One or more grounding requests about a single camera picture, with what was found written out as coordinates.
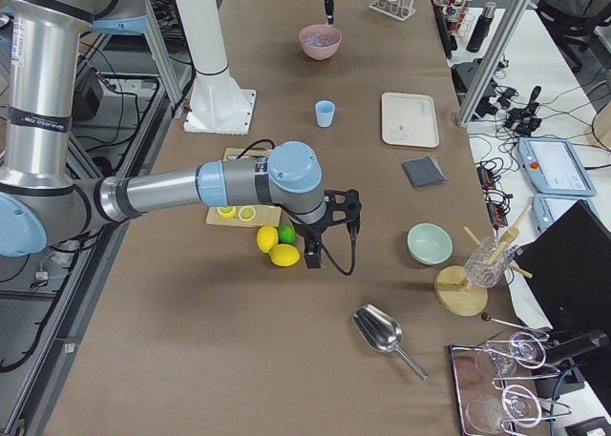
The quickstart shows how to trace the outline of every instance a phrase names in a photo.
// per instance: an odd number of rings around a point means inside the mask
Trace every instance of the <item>ice scoop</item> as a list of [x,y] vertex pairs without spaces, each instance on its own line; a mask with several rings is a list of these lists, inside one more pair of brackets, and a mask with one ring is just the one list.
[[427,373],[401,348],[403,331],[396,320],[371,304],[354,312],[352,320],[374,350],[382,353],[397,352],[421,380],[427,380]]

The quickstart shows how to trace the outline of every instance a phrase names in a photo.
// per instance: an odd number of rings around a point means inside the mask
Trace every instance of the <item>white tray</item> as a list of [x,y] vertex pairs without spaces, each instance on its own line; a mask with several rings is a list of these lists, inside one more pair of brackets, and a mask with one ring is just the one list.
[[423,94],[382,94],[382,140],[389,145],[435,148],[439,145],[432,97]]

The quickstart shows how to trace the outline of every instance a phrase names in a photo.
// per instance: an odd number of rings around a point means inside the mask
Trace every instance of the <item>green bowl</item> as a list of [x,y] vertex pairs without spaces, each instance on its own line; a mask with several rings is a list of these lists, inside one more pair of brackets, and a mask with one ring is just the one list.
[[423,264],[439,264],[452,254],[452,239],[436,224],[416,224],[408,232],[408,250]]

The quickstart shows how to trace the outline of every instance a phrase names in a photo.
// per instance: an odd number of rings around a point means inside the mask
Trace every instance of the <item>office chair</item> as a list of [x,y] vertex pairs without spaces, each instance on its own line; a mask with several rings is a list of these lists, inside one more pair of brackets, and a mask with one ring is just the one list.
[[611,0],[539,0],[537,14],[554,43],[571,59],[577,73],[583,67],[571,45],[585,52],[598,39],[594,29],[611,25]]

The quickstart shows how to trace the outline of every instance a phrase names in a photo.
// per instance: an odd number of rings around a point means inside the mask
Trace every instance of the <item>black water bottle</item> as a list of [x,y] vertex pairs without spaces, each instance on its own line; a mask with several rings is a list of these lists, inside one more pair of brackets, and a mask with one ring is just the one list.
[[481,44],[484,42],[484,39],[488,35],[490,25],[492,24],[493,19],[495,19],[495,10],[495,2],[488,2],[484,5],[484,10],[479,15],[479,18],[477,18],[477,23],[475,23],[474,32],[471,34],[471,38],[469,39],[469,43],[467,44],[468,52],[479,52]]

